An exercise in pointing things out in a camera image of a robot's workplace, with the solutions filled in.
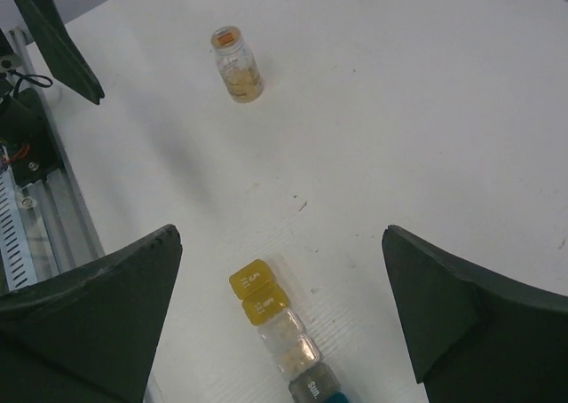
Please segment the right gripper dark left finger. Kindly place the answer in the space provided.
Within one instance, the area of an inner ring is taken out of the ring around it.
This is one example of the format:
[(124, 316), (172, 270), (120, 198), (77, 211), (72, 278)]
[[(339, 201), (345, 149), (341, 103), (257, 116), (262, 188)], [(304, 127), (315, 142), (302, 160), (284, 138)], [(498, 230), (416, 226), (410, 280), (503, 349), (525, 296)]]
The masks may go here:
[(1, 297), (3, 402), (141, 402), (178, 276), (166, 225)]

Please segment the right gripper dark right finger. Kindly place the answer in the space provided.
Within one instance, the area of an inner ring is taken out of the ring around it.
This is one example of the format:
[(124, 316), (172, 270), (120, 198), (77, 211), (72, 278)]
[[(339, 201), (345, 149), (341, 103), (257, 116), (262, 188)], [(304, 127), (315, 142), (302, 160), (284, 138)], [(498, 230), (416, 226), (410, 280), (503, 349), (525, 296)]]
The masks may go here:
[(396, 226), (383, 257), (417, 383), (430, 402), (565, 402), (567, 298)]

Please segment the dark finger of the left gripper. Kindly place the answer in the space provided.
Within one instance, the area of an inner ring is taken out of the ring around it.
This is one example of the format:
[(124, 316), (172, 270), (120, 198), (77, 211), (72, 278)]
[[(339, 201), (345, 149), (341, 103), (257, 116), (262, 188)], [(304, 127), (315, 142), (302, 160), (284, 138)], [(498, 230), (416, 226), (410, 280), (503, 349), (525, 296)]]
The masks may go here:
[(68, 34), (54, 0), (13, 0), (51, 75), (98, 105), (104, 90)]

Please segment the clear glass pill bottle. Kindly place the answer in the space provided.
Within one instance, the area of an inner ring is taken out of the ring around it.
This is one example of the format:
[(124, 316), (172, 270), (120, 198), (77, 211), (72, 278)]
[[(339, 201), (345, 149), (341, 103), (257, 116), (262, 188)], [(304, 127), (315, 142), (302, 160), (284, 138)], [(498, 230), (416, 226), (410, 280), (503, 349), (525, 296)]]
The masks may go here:
[(235, 26), (219, 28), (210, 42), (217, 70), (231, 98), (238, 103), (256, 100), (263, 92), (263, 80), (241, 31)]

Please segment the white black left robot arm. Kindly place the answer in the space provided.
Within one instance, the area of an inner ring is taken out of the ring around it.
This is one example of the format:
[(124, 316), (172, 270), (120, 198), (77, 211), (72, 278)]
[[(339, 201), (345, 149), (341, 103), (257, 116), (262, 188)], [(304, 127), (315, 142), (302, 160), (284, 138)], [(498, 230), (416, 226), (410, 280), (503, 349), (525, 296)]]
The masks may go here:
[(18, 186), (45, 179), (62, 160), (35, 87), (55, 80), (91, 103), (105, 97), (99, 79), (69, 36), (53, 0), (13, 0), (51, 76), (23, 71), (22, 57), (1, 36), (1, 171), (11, 170)]

